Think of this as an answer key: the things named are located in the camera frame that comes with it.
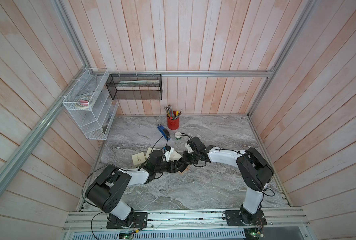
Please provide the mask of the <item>small cream jewelry box front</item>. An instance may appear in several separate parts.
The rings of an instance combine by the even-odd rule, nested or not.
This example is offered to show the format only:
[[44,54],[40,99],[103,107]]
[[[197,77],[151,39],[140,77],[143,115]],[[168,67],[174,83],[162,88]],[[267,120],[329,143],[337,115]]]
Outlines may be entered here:
[[146,161],[144,152],[137,153],[131,156],[133,166],[136,168]]

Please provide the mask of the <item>large cream jewelry box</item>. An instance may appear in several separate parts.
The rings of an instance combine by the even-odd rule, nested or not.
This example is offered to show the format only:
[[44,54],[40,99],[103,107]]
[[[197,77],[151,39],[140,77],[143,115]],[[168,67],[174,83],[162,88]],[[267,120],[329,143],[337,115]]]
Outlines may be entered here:
[[189,162],[189,158],[188,158],[188,157],[189,157],[188,152],[187,152],[187,151],[184,151],[183,155],[182,155],[179,159],[177,158],[177,156],[175,156],[175,158],[173,158],[173,159],[170,160],[170,161],[179,161],[179,160],[181,160],[181,161],[183,161],[184,163],[190,165],[191,163]]

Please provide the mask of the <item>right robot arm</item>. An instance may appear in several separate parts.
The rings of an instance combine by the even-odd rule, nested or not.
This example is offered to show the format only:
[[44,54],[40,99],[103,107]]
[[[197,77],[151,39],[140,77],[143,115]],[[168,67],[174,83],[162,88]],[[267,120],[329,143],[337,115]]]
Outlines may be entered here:
[[206,147],[198,137],[185,143],[187,150],[183,160],[187,164],[221,163],[240,170],[247,186],[245,200],[241,206],[239,218],[245,225],[251,225],[256,217],[263,216],[261,210],[264,192],[274,175],[271,165],[255,148],[245,151],[222,149],[215,146]]

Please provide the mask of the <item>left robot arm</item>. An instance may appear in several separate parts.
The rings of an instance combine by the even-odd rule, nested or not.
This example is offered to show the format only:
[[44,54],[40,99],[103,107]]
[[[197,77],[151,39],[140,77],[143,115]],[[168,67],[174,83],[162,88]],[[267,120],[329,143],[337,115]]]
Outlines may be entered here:
[[133,221],[134,209],[122,200],[127,187],[150,183],[157,179],[157,174],[183,172],[187,166],[182,158],[168,161],[163,151],[154,150],[136,169],[106,166],[87,188],[84,197],[123,225],[129,225]]

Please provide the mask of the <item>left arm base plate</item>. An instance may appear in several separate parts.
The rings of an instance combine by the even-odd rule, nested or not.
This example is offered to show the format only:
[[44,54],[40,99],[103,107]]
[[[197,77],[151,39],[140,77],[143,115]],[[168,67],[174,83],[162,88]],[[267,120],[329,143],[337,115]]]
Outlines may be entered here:
[[132,211],[125,220],[120,220],[113,214],[108,215],[107,229],[142,230],[147,227],[148,213]]

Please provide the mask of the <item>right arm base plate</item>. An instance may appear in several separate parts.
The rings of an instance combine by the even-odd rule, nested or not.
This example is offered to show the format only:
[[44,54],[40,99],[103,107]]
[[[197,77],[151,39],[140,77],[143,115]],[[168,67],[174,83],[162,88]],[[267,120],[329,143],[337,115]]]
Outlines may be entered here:
[[228,226],[266,226],[267,220],[262,210],[250,214],[244,208],[224,212]]

